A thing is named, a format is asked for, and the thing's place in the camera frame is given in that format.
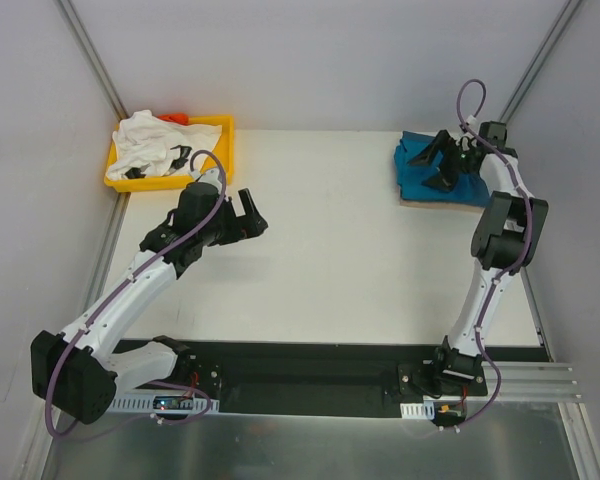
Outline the teal blue t-shirt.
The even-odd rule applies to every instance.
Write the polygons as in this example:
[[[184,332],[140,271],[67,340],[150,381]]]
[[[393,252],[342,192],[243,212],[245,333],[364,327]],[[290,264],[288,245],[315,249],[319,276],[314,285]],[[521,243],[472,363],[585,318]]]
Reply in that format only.
[[[404,202],[485,207],[490,195],[471,153],[462,153],[447,130],[435,136],[403,131],[393,156]]]

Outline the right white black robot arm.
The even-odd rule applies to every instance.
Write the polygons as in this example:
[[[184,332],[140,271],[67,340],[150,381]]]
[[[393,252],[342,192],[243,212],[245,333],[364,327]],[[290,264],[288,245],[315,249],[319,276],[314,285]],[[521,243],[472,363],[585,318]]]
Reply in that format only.
[[[537,249],[549,205],[524,184],[506,139],[499,122],[484,122],[477,132],[465,128],[459,138],[441,130],[408,161],[412,167],[436,166],[423,182],[426,188],[450,193],[467,173],[477,175],[489,195],[471,240],[474,271],[459,317],[432,360],[409,375],[410,389],[419,394],[461,394],[483,377],[485,340],[500,299]]]

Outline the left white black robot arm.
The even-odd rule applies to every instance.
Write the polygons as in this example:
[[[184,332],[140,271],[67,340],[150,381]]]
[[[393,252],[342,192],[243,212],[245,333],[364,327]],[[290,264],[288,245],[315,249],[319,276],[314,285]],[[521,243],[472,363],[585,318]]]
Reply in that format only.
[[[237,214],[212,168],[189,183],[177,206],[149,231],[118,281],[60,333],[41,331],[32,341],[33,393],[85,425],[98,420],[114,397],[160,380],[168,388],[191,386],[192,352],[168,336],[117,354],[114,349],[145,309],[207,247],[261,236],[268,227],[251,192],[241,189]]]

